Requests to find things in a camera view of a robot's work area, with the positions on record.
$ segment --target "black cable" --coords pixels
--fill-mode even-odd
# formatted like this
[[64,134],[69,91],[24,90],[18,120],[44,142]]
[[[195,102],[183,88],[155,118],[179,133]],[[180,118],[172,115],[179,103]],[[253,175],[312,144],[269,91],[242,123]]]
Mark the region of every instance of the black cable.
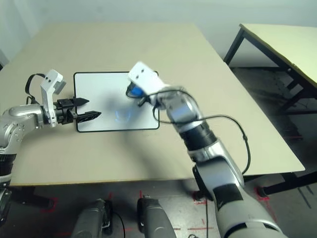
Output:
[[[181,89],[167,89],[167,90],[162,90],[162,91],[159,91],[159,92],[155,92],[155,93],[151,93],[151,94],[148,94],[146,97],[150,97],[152,95],[157,95],[157,94],[160,94],[160,93],[167,93],[167,92],[181,92],[183,94],[186,94],[187,96],[189,96],[196,104],[196,100],[195,98],[188,92],[184,91],[184,90],[181,90]],[[190,121],[185,121],[185,122],[173,122],[173,121],[167,121],[167,120],[159,120],[156,118],[155,116],[155,110],[157,109],[157,105],[155,105],[153,107],[153,117],[156,121],[160,122],[160,123],[165,123],[165,124],[187,124],[187,123],[192,123],[194,121],[201,121],[201,120],[208,120],[208,119],[214,119],[214,118],[226,118],[228,120],[231,120],[233,121],[234,123],[236,123],[236,125],[239,127],[241,133],[242,133],[242,138],[246,144],[246,149],[247,149],[247,154],[248,154],[248,160],[247,160],[247,165],[245,167],[245,169],[243,170],[242,174],[245,174],[246,171],[248,171],[249,167],[250,167],[250,164],[251,164],[251,152],[250,152],[250,147],[249,147],[249,143],[248,143],[248,137],[247,135],[245,134],[241,124],[233,117],[231,116],[228,116],[228,115],[223,115],[223,114],[219,114],[219,115],[213,115],[213,116],[208,116],[208,117],[204,117],[204,118],[200,118],[200,119],[196,119],[196,120],[190,120]]]
[[125,227],[124,227],[124,222],[123,222],[123,219],[122,217],[116,213],[116,212],[113,212],[114,214],[116,214],[118,216],[118,218],[120,219],[121,223],[122,223],[122,228],[123,228],[123,238],[125,238]]
[[247,165],[246,165],[245,169],[243,170],[242,174],[245,174],[246,171],[248,171],[248,169],[250,167],[250,164],[251,164],[251,151],[250,151],[250,147],[249,147],[249,143],[248,143],[248,137],[245,134],[244,129],[242,128],[241,124],[235,118],[233,118],[231,116],[228,116],[228,115],[219,114],[219,115],[207,116],[207,117],[200,118],[200,119],[197,119],[197,120],[190,120],[190,121],[186,121],[186,122],[175,123],[173,121],[166,121],[166,120],[157,119],[157,117],[155,116],[155,110],[156,109],[157,109],[157,106],[154,106],[153,107],[153,117],[154,117],[154,119],[156,121],[158,121],[158,122],[166,123],[166,124],[183,124],[183,123],[187,124],[187,123],[191,123],[191,122],[194,122],[194,121],[208,120],[208,119],[215,119],[215,118],[226,118],[226,119],[231,120],[234,123],[236,123],[236,125],[239,127],[239,129],[240,129],[240,131],[242,133],[242,138],[243,138],[243,140],[244,140],[244,142],[246,144],[246,149],[247,149],[247,154],[248,154]]
[[208,238],[208,229],[209,229],[209,227],[208,227],[208,223],[209,223],[209,221],[208,221],[208,200],[207,200],[207,198],[206,198],[206,238]]
[[39,104],[38,101],[36,101],[35,97],[30,93],[30,85],[32,82],[32,79],[34,78],[34,76],[40,76],[42,78],[45,78],[45,74],[42,73],[35,73],[32,74],[28,80],[26,81],[26,85],[25,85],[25,93],[28,95],[26,98],[26,104],[29,104],[29,99],[31,100],[31,104]]

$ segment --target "small table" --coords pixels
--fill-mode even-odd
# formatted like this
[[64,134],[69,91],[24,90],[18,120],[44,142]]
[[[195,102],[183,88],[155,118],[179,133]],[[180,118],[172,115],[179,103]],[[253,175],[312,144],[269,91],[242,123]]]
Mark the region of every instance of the small table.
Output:
[[[55,69],[67,82],[54,97],[74,95],[78,71],[129,71],[143,61],[171,85],[182,85],[204,115],[228,114],[243,126],[251,149],[246,175],[304,169],[239,80],[193,24],[61,23],[44,27],[0,71],[1,111],[22,105],[29,75]],[[31,92],[41,98],[41,79]],[[240,130],[209,121],[240,170],[247,153]],[[14,161],[12,186],[193,178],[193,162],[173,126],[157,130],[78,133],[74,124],[27,135]]]
[[243,39],[247,39],[293,78],[287,86],[289,90],[297,84],[303,87],[278,110],[278,113],[284,115],[317,113],[317,111],[286,112],[302,98],[317,98],[317,28],[265,24],[240,24],[240,27],[223,61],[229,65]]

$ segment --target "red tape mark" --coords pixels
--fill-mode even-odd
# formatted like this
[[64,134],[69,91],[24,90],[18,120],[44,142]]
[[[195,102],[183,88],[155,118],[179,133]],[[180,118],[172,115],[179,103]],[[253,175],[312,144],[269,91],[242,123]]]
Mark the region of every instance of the red tape mark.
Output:
[[110,192],[108,195],[108,200],[111,200],[111,199],[112,199],[112,192]]
[[58,199],[57,197],[51,197],[50,199],[53,200],[53,207],[51,209],[42,209],[41,210],[42,213],[50,213],[55,211]]
[[254,190],[254,193],[255,193],[256,196],[257,196],[257,200],[258,200],[258,201],[268,201],[268,200],[269,200],[269,197],[261,197],[261,196],[259,195],[259,193],[258,193],[258,191],[257,191],[257,187],[254,187],[253,190]]
[[132,227],[127,227],[124,229],[125,232],[131,232],[133,231],[134,229]]
[[188,228],[187,230],[189,231],[201,231],[201,230],[206,230],[206,227],[193,227],[193,228]]
[[268,202],[268,201],[269,201],[269,197],[261,197],[261,196],[259,195],[259,193],[258,193],[256,187],[254,187],[254,192],[255,192],[255,194],[256,194],[256,196],[257,196],[257,200],[258,200],[259,202],[262,202],[262,201],[264,202],[264,204],[265,204],[265,206],[266,206],[266,209],[269,211],[269,213],[270,213],[271,216],[273,217],[273,220],[274,220],[275,222],[277,222],[276,215],[275,215],[275,213],[274,213],[272,207],[270,206],[270,204],[269,204],[269,202]]
[[274,220],[275,222],[277,222],[276,215],[275,215],[275,213],[274,213],[272,207],[270,206],[269,202],[268,202],[267,200],[265,200],[264,203],[265,203],[266,208],[268,209],[268,211],[269,211],[270,214],[272,215],[273,220]]
[[196,192],[193,192],[193,194],[192,194],[192,198],[193,198],[193,200],[194,200],[194,204],[195,204],[195,205],[203,205],[203,204],[205,205],[207,200],[205,199],[205,200],[203,200],[203,201],[197,201],[197,200],[195,199],[195,193],[196,193]]

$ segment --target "blue object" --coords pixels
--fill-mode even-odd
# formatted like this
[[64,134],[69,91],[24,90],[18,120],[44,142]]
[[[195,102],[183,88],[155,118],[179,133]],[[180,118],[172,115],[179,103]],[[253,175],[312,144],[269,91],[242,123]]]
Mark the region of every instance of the blue object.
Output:
[[143,95],[143,91],[141,88],[135,86],[134,88],[132,88],[132,90],[130,91],[130,93],[133,96],[137,96],[137,97],[141,97]]

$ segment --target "white wall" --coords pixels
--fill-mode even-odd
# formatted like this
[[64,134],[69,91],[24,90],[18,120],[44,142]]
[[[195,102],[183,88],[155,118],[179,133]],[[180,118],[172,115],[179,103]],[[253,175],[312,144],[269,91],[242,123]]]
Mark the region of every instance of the white wall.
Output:
[[[24,20],[31,18],[26,25],[33,25],[29,35],[36,32],[36,28],[52,22],[194,22],[222,57],[238,32],[239,23],[317,27],[316,0],[28,0],[22,2],[27,2],[24,7],[20,7],[21,12],[25,9],[28,11],[24,15]],[[23,44],[27,40],[21,38],[20,42]],[[19,50],[20,48],[11,47],[9,58],[11,59],[11,56]],[[251,44],[244,42],[232,65],[266,66],[272,63]]]
[[0,0],[0,63],[6,64],[39,31],[23,0]]

